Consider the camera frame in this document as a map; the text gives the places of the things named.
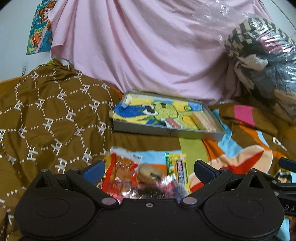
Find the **red meat snack packet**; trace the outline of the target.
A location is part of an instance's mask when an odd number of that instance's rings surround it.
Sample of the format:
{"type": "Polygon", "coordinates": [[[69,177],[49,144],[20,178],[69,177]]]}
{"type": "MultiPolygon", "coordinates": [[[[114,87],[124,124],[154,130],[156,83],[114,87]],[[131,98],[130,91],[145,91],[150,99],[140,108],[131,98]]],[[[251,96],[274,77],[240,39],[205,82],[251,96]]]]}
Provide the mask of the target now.
{"type": "Polygon", "coordinates": [[[142,156],[120,147],[111,147],[106,157],[106,173],[101,190],[111,197],[123,201],[139,198],[137,169],[142,156]]]}

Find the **round cracker packet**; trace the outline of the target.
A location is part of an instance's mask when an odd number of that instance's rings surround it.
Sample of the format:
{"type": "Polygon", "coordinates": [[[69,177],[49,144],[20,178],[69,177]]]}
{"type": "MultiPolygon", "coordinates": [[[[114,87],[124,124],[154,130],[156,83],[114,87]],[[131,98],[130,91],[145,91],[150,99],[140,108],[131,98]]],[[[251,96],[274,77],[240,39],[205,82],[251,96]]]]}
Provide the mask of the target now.
{"type": "Polygon", "coordinates": [[[162,169],[154,167],[150,164],[142,164],[137,170],[138,180],[146,184],[157,184],[164,176],[165,173],[162,169]]]}

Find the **yellow green candy bar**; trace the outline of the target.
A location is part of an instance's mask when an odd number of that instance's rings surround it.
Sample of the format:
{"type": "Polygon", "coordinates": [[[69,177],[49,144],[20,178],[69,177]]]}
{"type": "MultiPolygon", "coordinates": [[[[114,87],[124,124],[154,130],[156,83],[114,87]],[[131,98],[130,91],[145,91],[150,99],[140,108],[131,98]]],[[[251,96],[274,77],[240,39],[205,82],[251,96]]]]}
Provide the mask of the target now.
{"type": "Polygon", "coordinates": [[[177,183],[189,193],[187,155],[184,153],[165,153],[165,158],[167,174],[173,175],[177,183]]]}

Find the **colourful cartoon bedspread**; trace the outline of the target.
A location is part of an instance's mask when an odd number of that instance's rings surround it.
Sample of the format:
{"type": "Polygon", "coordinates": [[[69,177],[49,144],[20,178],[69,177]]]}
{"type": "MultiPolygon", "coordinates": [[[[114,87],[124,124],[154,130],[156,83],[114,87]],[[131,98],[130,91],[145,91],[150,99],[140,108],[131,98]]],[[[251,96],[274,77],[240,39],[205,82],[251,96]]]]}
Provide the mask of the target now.
{"type": "Polygon", "coordinates": [[[228,168],[235,174],[246,174],[256,168],[282,183],[295,183],[295,173],[278,165],[281,157],[295,160],[295,125],[274,115],[253,98],[214,105],[210,109],[225,131],[220,141],[109,131],[100,154],[105,155],[112,146],[118,146],[137,152],[143,160],[160,163],[160,158],[144,152],[181,151],[187,155],[191,191],[203,186],[193,170],[198,159],[216,169],[228,168]]]}

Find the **red pink candy packet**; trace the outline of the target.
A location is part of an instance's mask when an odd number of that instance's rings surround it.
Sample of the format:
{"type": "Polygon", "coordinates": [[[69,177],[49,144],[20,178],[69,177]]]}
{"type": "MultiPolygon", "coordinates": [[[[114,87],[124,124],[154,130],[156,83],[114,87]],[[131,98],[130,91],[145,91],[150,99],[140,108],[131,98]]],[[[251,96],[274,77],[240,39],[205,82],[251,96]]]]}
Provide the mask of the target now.
{"type": "Polygon", "coordinates": [[[165,176],[158,183],[159,190],[163,193],[163,198],[176,199],[180,201],[189,195],[187,189],[183,184],[179,184],[175,175],[165,176]]]}

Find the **wafer biscuit packet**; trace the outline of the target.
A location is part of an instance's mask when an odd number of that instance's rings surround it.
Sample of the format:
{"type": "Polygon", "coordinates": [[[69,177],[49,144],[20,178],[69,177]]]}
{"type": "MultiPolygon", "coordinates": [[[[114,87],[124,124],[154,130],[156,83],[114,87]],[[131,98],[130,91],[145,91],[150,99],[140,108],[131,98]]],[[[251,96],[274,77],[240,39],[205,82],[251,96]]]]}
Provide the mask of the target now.
{"type": "Polygon", "coordinates": [[[211,124],[210,120],[205,116],[203,111],[195,111],[191,114],[191,118],[200,130],[207,132],[215,132],[217,129],[211,124]]]}

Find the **brown patterned PF blanket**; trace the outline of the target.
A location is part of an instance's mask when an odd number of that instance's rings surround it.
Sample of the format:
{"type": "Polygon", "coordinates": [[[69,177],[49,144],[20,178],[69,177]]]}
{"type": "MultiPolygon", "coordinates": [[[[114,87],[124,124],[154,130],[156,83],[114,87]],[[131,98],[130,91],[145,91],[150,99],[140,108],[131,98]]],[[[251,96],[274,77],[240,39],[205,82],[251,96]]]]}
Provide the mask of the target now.
{"type": "Polygon", "coordinates": [[[15,207],[43,169],[64,174],[102,158],[121,92],[52,60],[1,83],[1,240],[18,240],[15,207]]]}

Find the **grey tray with cartoon drawing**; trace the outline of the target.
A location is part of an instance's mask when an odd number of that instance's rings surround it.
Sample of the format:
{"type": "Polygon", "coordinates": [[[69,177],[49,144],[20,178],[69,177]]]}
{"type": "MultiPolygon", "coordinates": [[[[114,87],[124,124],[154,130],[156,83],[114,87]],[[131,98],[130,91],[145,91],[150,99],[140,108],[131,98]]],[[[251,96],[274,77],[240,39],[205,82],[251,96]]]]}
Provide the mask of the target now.
{"type": "Polygon", "coordinates": [[[109,112],[117,132],[220,141],[224,128],[201,101],[156,93],[127,91],[109,112]],[[203,111],[217,131],[200,130],[191,118],[203,111]]]}

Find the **plastic bag of clothes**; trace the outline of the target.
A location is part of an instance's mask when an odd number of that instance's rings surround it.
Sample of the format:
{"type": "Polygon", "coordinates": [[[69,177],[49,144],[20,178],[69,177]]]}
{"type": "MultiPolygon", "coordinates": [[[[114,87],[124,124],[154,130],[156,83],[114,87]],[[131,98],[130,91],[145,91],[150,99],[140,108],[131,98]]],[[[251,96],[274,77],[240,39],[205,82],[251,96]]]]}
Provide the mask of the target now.
{"type": "Polygon", "coordinates": [[[295,123],[295,41],[274,23],[255,17],[236,27],[224,47],[246,89],[295,123]]]}

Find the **pink bed sheet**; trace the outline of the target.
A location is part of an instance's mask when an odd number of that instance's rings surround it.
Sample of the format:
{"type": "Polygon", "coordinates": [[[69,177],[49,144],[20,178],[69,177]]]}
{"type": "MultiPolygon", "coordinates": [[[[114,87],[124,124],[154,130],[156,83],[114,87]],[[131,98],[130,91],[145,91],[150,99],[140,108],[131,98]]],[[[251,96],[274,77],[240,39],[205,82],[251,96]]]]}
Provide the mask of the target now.
{"type": "Polygon", "coordinates": [[[57,1],[51,55],[120,91],[215,104],[241,94],[221,43],[194,18],[199,1],[57,1]]]}

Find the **cartoon wall poster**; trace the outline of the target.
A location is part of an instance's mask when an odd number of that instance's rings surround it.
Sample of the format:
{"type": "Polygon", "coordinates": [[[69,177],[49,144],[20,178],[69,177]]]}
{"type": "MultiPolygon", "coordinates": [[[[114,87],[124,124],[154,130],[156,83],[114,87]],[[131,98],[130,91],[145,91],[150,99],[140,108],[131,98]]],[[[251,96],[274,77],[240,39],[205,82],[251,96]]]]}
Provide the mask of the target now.
{"type": "Polygon", "coordinates": [[[52,45],[52,29],[48,15],[57,1],[41,1],[33,17],[28,44],[27,55],[49,52],[52,45]]]}

